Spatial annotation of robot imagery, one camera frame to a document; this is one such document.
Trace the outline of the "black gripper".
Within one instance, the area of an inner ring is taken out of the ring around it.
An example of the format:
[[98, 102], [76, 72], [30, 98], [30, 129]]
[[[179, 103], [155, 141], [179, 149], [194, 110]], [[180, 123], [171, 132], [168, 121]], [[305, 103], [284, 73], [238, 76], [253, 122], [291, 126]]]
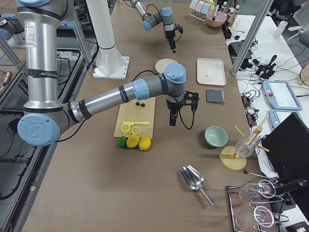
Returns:
[[166, 31], [166, 39], [169, 41], [170, 49], [173, 53], [176, 53], [176, 43], [174, 41], [175, 38], [175, 31], [170, 30]]
[[176, 126], [178, 111], [182, 108], [185, 103], [184, 93], [179, 96], [172, 96], [168, 94], [166, 97], [167, 107], [170, 110], [169, 114], [169, 125]]

